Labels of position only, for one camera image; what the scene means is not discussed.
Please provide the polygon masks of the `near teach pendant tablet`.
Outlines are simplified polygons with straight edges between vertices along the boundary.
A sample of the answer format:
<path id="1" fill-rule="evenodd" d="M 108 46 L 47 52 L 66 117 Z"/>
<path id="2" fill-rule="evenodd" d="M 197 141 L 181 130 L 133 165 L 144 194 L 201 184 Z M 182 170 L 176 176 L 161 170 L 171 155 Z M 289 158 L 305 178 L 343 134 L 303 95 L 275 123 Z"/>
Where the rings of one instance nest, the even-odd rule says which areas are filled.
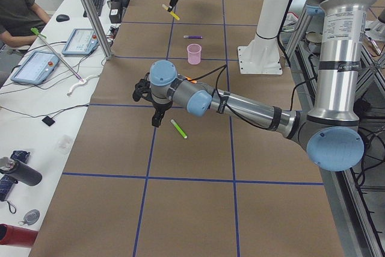
<path id="1" fill-rule="evenodd" d="M 55 69 L 60 59 L 51 52 L 35 51 L 11 76 L 20 84 L 41 84 Z"/>

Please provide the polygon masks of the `aluminium frame post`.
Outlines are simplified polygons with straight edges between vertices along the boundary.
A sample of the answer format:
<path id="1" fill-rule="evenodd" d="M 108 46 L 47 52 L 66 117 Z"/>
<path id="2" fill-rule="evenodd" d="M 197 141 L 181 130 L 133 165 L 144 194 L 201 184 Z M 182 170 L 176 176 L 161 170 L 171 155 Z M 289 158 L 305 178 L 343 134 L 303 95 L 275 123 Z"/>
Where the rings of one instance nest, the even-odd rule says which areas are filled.
<path id="1" fill-rule="evenodd" d="M 87 17 L 91 23 L 94 32 L 96 33 L 99 46 L 102 48 L 104 56 L 107 60 L 112 57 L 112 50 L 107 41 L 103 26 L 100 22 L 99 16 L 97 14 L 96 8 L 92 0 L 81 0 L 84 10 L 87 13 Z"/>

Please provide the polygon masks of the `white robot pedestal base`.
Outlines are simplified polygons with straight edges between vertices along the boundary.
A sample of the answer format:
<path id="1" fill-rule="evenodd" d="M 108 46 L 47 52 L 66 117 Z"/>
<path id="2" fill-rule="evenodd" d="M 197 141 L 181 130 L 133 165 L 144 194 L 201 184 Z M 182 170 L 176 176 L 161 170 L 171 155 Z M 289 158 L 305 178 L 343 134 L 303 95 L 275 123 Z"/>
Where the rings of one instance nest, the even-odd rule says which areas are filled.
<path id="1" fill-rule="evenodd" d="M 239 70 L 244 75 L 281 75 L 278 34 L 289 0 L 263 0 L 255 37 L 238 47 Z"/>

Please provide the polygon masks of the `green marker pen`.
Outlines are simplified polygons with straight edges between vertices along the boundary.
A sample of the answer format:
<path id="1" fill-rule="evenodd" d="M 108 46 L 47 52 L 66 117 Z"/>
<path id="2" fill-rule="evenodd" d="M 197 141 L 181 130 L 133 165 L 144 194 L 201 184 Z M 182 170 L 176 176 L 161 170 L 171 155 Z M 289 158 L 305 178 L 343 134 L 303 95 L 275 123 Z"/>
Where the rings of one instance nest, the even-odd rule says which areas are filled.
<path id="1" fill-rule="evenodd" d="M 187 139 L 188 136 L 187 134 L 184 132 L 184 130 L 177 124 L 177 122 L 174 120 L 174 119 L 171 119 L 170 120 L 171 124 L 175 127 L 175 129 L 178 131 L 178 133 L 184 138 L 184 139 Z"/>

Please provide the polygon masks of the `far teach pendant tablet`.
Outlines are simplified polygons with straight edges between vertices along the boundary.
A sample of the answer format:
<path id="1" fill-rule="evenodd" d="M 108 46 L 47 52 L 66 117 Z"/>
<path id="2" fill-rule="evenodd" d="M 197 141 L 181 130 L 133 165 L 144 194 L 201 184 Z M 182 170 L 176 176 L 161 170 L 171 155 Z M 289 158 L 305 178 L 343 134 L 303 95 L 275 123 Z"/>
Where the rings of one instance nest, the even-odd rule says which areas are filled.
<path id="1" fill-rule="evenodd" d="M 76 28 L 72 31 L 62 54 L 66 57 L 81 57 L 88 55 L 99 42 L 92 29 Z"/>

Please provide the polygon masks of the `seated person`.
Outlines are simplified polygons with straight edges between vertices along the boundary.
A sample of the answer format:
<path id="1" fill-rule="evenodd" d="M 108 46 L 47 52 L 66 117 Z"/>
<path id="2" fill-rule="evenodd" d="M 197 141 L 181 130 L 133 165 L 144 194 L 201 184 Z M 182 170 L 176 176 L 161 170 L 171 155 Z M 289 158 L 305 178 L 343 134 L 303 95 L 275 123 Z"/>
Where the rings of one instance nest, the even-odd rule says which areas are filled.
<path id="1" fill-rule="evenodd" d="M 1 41 L 12 48 L 31 45 L 37 38 L 31 28 L 41 31 L 50 19 L 35 0 L 1 0 Z"/>

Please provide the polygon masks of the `metal rod with green tip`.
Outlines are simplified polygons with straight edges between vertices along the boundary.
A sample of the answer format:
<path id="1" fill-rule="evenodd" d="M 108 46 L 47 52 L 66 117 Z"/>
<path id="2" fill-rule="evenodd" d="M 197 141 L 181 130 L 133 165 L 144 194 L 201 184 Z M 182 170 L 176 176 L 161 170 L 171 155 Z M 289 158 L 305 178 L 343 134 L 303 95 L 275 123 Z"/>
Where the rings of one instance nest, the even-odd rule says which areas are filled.
<path id="1" fill-rule="evenodd" d="M 41 34 L 39 32 L 39 30 L 35 27 L 32 27 L 31 28 L 31 32 L 33 34 L 35 34 L 47 47 L 48 49 L 54 53 L 58 58 L 59 60 L 75 75 L 75 77 L 81 81 L 81 82 L 84 82 L 85 80 L 77 73 L 75 72 L 75 70 L 67 63 L 67 61 L 61 56 L 60 53 L 58 53 L 47 41 L 46 41 L 46 37 Z"/>

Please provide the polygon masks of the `yellow marker pen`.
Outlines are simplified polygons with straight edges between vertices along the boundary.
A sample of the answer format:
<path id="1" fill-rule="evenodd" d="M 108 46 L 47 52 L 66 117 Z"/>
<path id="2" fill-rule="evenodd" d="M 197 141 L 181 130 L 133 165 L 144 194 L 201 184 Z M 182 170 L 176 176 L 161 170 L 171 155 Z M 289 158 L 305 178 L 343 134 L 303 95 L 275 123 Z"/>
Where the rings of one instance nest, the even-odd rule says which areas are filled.
<path id="1" fill-rule="evenodd" d="M 162 8 L 169 14 L 171 15 L 175 20 L 180 20 L 180 17 L 173 11 L 169 10 L 169 7 L 165 4 L 162 4 Z"/>

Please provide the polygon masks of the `purple marker pen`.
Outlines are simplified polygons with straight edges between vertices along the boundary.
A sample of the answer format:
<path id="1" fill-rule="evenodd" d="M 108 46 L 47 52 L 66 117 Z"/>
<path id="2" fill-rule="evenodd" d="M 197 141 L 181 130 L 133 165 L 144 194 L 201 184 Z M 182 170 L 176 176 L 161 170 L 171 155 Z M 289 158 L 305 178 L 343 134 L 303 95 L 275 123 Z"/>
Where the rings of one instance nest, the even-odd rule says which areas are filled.
<path id="1" fill-rule="evenodd" d="M 191 36 L 191 35 L 184 35 L 184 39 L 203 39 L 203 36 Z"/>

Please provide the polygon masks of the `black computer mouse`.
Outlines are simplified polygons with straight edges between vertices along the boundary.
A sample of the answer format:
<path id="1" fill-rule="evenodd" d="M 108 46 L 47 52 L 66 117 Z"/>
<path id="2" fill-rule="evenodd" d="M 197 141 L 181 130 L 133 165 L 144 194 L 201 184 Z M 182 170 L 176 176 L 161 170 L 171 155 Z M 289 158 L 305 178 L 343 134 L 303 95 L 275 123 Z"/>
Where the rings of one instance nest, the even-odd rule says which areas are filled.
<path id="1" fill-rule="evenodd" d="M 70 20 L 70 17 L 66 14 L 59 14 L 56 19 L 55 19 L 57 22 L 66 22 L 68 20 Z"/>

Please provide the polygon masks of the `teach pendant tablet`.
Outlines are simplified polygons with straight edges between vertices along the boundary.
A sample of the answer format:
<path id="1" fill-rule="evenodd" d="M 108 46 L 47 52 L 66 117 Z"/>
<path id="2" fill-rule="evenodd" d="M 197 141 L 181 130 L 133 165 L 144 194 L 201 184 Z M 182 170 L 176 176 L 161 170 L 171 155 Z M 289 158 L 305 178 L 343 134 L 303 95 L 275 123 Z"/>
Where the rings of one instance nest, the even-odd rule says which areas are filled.
<path id="1" fill-rule="evenodd" d="M 66 57 L 81 57 L 88 55 L 99 42 L 92 29 L 76 28 L 72 31 L 62 54 Z"/>
<path id="2" fill-rule="evenodd" d="M 41 84 L 55 69 L 60 59 L 51 52 L 35 51 L 11 76 L 20 84 Z"/>

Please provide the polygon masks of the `red bottle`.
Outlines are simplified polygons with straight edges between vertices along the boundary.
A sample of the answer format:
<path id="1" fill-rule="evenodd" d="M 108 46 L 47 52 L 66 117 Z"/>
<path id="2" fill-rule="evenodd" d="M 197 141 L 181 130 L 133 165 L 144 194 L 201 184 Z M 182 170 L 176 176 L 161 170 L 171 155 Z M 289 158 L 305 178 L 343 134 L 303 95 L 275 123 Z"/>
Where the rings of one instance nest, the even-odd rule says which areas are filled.
<path id="1" fill-rule="evenodd" d="M 31 248 L 38 231 L 9 224 L 1 224 L 1 245 Z"/>

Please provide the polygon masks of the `pink mesh pen holder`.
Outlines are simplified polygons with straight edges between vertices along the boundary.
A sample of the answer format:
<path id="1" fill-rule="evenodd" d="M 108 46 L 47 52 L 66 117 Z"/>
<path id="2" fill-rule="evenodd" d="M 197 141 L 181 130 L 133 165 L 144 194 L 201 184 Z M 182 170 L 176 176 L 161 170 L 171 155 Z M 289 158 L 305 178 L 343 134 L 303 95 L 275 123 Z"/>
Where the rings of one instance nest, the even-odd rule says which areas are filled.
<path id="1" fill-rule="evenodd" d="M 189 64 L 196 65 L 201 62 L 202 47 L 199 44 L 192 43 L 186 48 Z"/>

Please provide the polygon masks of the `black water bottle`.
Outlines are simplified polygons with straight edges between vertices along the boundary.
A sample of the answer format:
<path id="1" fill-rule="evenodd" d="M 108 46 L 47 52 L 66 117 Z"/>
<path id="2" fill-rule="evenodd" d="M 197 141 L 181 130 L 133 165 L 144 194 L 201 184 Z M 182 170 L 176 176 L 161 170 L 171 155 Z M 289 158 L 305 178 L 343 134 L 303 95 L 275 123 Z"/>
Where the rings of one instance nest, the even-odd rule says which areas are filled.
<path id="1" fill-rule="evenodd" d="M 23 162 L 8 157 L 1 158 L 1 173 L 29 186 L 35 186 L 42 180 L 41 173 Z"/>

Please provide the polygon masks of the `orange marker pen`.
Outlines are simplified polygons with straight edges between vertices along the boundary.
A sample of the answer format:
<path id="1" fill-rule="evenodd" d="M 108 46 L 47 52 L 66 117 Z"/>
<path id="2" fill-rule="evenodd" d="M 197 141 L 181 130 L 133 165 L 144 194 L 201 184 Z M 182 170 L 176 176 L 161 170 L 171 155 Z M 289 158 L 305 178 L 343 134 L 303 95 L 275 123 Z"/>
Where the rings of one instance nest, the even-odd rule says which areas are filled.
<path id="1" fill-rule="evenodd" d="M 194 84 L 197 83 L 197 80 L 191 79 L 191 78 L 188 78 L 188 77 L 186 77 L 186 80 L 189 81 L 189 82 L 191 82 L 191 83 L 194 83 Z"/>

